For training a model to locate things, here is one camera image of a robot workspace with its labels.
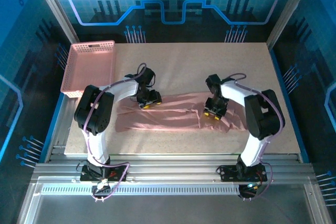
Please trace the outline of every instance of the metal vent grille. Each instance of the metal vent grille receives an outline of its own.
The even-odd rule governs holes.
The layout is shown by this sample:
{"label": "metal vent grille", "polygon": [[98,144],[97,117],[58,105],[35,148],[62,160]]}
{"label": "metal vent grille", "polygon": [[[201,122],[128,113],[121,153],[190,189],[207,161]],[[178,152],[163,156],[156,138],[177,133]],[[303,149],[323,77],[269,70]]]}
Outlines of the metal vent grille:
{"label": "metal vent grille", "polygon": [[[89,195],[91,185],[45,185],[44,195]],[[116,195],[238,195],[237,185],[120,185]]]}

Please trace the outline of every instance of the gray floor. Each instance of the gray floor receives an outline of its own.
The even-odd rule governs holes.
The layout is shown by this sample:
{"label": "gray floor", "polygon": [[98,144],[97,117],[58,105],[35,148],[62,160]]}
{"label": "gray floor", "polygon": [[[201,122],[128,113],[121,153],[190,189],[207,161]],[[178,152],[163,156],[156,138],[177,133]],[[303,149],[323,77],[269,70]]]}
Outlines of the gray floor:
{"label": "gray floor", "polygon": [[[295,224],[312,223],[302,188],[271,186],[265,197]],[[263,199],[238,196],[115,196],[95,202],[90,196],[42,196],[34,223],[290,223]]]}

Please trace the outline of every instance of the pink fabric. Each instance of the pink fabric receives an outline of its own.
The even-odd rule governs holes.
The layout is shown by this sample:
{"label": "pink fabric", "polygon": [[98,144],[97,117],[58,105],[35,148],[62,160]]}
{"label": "pink fabric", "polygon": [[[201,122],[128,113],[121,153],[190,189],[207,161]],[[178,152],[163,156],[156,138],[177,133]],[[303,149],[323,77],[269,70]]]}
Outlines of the pink fabric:
{"label": "pink fabric", "polygon": [[124,99],[118,104],[115,130],[246,130],[244,108],[236,102],[229,101],[227,112],[220,121],[205,116],[204,104],[211,96],[210,92],[167,95],[162,97],[161,104],[145,110],[141,110],[136,102]]}

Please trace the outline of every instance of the wooden board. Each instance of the wooden board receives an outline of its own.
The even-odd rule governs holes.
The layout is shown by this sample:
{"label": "wooden board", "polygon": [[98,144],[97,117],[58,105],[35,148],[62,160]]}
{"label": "wooden board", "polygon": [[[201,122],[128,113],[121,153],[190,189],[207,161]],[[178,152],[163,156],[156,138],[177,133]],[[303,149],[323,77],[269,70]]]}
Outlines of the wooden board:
{"label": "wooden board", "polygon": [[[161,95],[208,91],[205,79],[210,74],[220,78],[243,72],[241,84],[265,90],[273,89],[284,113],[282,134],[266,149],[267,153],[299,153],[300,149],[288,110],[265,43],[164,43],[116,44],[116,80],[135,73],[140,63],[156,73],[155,89]],[[116,133],[114,123],[118,104],[113,107],[106,131],[110,154],[203,154],[241,153],[248,132],[215,131],[150,132],[129,130]],[[66,154],[86,153],[85,141],[77,123],[72,122]]]}

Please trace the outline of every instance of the plastic basket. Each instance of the plastic basket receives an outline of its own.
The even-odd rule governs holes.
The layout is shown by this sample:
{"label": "plastic basket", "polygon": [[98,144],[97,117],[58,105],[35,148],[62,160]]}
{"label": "plastic basket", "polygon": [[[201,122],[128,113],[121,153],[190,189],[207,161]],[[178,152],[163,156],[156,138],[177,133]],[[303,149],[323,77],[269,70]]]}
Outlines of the plastic basket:
{"label": "plastic basket", "polygon": [[87,85],[104,86],[114,81],[114,41],[72,44],[63,76],[61,92],[81,97]]}

